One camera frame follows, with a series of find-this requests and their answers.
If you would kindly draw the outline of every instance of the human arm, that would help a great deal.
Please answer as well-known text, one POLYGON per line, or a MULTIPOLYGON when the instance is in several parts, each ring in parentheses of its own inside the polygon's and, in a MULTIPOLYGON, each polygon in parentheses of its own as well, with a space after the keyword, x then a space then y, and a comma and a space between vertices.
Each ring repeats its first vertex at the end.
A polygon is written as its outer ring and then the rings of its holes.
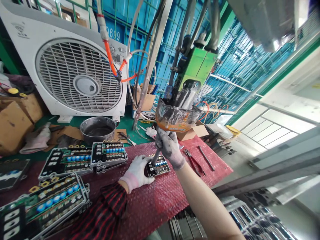
POLYGON ((72 225, 68 239, 114 239, 125 213, 128 194, 154 181, 154 178, 147 178, 143 173, 150 160, 143 155, 136 156, 118 182, 102 187, 97 202, 72 225))
POLYGON ((208 239, 245 239, 232 217, 213 191, 198 177, 182 156, 177 136, 157 130, 156 146, 173 166, 192 211, 208 239))

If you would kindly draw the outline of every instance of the striped sleeve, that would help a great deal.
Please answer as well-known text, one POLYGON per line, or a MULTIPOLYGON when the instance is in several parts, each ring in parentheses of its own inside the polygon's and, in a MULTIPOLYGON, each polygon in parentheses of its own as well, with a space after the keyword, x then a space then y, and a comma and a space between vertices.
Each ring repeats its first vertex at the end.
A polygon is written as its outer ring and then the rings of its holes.
POLYGON ((72 225, 71 240, 114 239, 127 205, 127 192, 118 183, 100 189, 98 201, 72 225))

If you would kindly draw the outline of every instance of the printed number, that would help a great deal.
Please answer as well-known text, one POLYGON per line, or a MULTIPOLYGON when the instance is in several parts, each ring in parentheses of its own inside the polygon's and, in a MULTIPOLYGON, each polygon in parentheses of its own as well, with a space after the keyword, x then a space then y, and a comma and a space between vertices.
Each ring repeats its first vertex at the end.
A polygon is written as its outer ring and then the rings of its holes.
POLYGON ((113 28, 107 27, 107 32, 109 34, 109 37, 116 39, 117 41, 120 40, 120 32, 116 32, 115 30, 113 30, 113 28))

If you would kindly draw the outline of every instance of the red bubble wrap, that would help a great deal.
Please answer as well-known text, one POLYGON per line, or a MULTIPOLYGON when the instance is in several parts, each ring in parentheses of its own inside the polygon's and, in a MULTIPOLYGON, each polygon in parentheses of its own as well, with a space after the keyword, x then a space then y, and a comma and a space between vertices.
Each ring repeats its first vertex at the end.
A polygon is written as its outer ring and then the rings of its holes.
MULTIPOLYGON (((213 188, 215 184, 232 172, 232 169, 198 136, 180 142, 180 144, 184 145, 183 150, 188 149, 191 155, 201 165, 206 173, 206 176, 202 176, 201 179, 210 188, 213 188), (215 168, 214 172, 211 171, 211 168, 199 151, 198 145, 201 146, 202 151, 206 154, 212 166, 215 168)), ((141 154, 147 156, 154 154, 156 148, 154 147, 154 142, 151 142, 127 147, 126 152, 128 153, 129 158, 126 165, 104 174, 89 174, 82 177, 84 183, 90 183, 90 199, 92 201, 95 201, 98 197, 101 187, 116 182, 124 175, 135 156, 141 154)), ((164 222, 167 222, 188 206, 186 196, 183 193, 178 178, 174 173, 171 164, 168 164, 171 169, 170 173, 156 177, 156 180, 152 184, 134 189, 129 195, 127 211, 120 226, 117 239, 144 239, 164 222)), ((39 176, 43 165, 44 162, 35 163, 28 172, 29 177, 22 181, 19 189, 0 194, 0 205, 7 204, 23 193, 28 193, 28 190, 32 186, 38 185, 37 177, 39 176)))

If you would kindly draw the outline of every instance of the metal pot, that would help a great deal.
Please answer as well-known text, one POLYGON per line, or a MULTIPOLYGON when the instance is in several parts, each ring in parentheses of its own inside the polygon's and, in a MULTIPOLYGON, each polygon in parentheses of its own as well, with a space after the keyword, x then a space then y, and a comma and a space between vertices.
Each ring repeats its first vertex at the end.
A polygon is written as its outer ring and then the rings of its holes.
POLYGON ((117 126, 110 118, 92 117, 81 123, 80 131, 83 134, 85 142, 92 144, 93 142, 113 140, 114 130, 117 126))

